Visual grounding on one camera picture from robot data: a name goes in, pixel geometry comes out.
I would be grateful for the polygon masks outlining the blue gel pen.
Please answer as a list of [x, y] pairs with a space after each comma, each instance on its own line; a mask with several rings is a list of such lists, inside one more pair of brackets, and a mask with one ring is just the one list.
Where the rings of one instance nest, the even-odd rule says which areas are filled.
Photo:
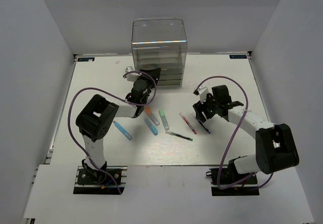
[[210, 134], [210, 130], [203, 124], [201, 120], [199, 120], [194, 114], [191, 114], [193, 118], [207, 131], [208, 134]]

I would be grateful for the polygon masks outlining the red gel pen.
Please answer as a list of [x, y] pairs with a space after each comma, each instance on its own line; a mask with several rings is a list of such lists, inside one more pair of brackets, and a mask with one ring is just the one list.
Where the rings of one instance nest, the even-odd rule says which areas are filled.
[[179, 112], [179, 116], [188, 125], [188, 127], [190, 128], [190, 130], [196, 135], [197, 134], [196, 130], [192, 127], [192, 125], [189, 123], [189, 121], [187, 120], [187, 118], [181, 112]]

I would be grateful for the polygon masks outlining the clear acrylic drawer organizer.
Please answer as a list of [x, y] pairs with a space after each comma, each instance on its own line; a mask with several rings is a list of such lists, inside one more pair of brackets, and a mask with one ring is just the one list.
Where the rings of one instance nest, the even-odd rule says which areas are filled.
[[158, 86], [181, 86], [187, 55], [187, 36], [180, 18], [143, 18], [132, 24], [135, 70], [161, 68]]

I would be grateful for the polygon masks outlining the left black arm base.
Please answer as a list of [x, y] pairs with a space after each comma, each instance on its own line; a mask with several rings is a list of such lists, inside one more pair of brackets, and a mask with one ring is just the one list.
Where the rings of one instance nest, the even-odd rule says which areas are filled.
[[113, 179], [96, 169], [89, 169], [82, 160], [82, 165], [78, 166], [73, 194], [83, 195], [119, 195], [122, 194], [126, 186], [127, 180], [126, 166], [110, 166], [106, 168], [108, 172], [115, 179]]

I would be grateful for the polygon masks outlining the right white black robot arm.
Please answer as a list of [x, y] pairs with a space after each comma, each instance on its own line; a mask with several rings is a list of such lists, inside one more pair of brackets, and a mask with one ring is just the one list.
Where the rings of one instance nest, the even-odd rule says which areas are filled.
[[239, 183], [249, 174], [273, 174], [299, 164], [296, 144], [287, 124], [276, 125], [263, 120], [243, 103], [232, 101], [225, 85], [215, 86], [211, 92], [200, 86], [194, 94], [199, 96], [199, 101], [193, 105], [198, 120], [204, 123], [218, 115], [255, 140], [255, 154], [231, 159], [222, 177]]

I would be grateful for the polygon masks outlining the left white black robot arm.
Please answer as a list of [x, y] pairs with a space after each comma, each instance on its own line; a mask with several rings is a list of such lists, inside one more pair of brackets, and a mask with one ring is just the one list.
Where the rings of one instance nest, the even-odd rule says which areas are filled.
[[77, 116], [76, 126], [84, 139], [86, 151], [86, 159], [82, 166], [95, 183], [102, 183], [106, 179], [102, 140], [113, 120], [119, 117], [139, 117], [145, 106], [152, 102], [148, 98], [158, 83], [160, 73], [161, 68], [134, 71], [132, 67], [127, 67], [123, 77], [133, 82], [133, 87], [124, 99], [114, 96], [121, 101], [120, 103], [109, 102], [96, 94]]

